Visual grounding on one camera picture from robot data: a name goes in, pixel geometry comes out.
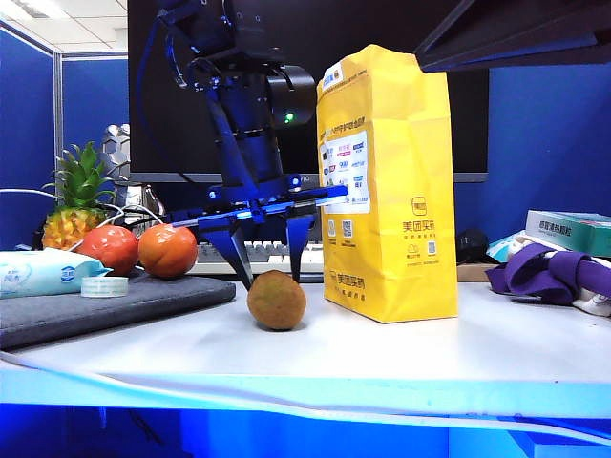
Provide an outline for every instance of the green box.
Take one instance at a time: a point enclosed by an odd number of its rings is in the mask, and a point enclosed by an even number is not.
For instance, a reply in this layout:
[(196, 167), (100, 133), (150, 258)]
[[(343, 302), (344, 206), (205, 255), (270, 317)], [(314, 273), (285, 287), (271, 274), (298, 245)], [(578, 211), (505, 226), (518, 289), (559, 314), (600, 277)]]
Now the green box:
[(598, 213), (529, 210), (526, 234), (569, 250), (611, 257), (611, 218)]

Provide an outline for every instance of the computer monitor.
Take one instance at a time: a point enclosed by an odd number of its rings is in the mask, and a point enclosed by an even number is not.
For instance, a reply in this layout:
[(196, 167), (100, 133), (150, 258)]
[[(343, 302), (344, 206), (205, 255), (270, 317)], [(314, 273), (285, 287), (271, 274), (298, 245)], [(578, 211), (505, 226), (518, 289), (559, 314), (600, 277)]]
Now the computer monitor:
[[(263, 0), (262, 18), (287, 64), (306, 69), (316, 81), (342, 57), (375, 43), (413, 52), (456, 1), (351, 0), (307, 2)], [(157, 37), (137, 84), (157, 2), (129, 2), (129, 81), (132, 179), (182, 182), (177, 172), (203, 183), (221, 182), (217, 138), (203, 94), (180, 89), (164, 55), (165, 30)], [(178, 61), (192, 53), (177, 40)], [(483, 181), (488, 171), (488, 71), (448, 74), (453, 125), (455, 181)], [(138, 94), (144, 119), (138, 112)], [(315, 116), (303, 126), (277, 132), (285, 173), (318, 184)]]

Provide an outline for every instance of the tape roll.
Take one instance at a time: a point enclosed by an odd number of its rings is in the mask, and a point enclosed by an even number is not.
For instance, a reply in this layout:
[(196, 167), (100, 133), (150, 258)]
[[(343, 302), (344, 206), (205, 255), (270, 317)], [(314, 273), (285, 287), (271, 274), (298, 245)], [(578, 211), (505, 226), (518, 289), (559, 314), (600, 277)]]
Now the tape roll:
[(85, 277), (80, 285), (83, 298), (119, 298), (127, 295), (127, 277)]

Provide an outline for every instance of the keyboard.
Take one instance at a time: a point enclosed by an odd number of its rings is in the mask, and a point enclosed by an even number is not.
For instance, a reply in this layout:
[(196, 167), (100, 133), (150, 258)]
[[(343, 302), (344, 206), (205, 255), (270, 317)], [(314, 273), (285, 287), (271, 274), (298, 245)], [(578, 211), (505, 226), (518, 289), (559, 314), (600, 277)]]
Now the keyboard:
[[(246, 254), (250, 260), (253, 274), (262, 274), (268, 270), (280, 270), (290, 273), (290, 256), (288, 246), (279, 241), (248, 241)], [(236, 275), (231, 267), (210, 243), (200, 243), (199, 254), (193, 268), (187, 272), (191, 275)], [(302, 273), (322, 275), (323, 244), (309, 242), (302, 254)]]

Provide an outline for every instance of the gray mat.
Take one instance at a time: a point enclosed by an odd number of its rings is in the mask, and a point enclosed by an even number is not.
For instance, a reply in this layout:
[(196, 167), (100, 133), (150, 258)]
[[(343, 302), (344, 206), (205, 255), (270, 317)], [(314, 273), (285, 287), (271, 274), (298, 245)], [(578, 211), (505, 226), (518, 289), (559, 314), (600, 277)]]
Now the gray mat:
[(0, 300), (0, 348), (14, 348), (154, 320), (231, 301), (236, 286), (202, 277), (160, 280), (139, 274), (122, 298), (79, 294)]

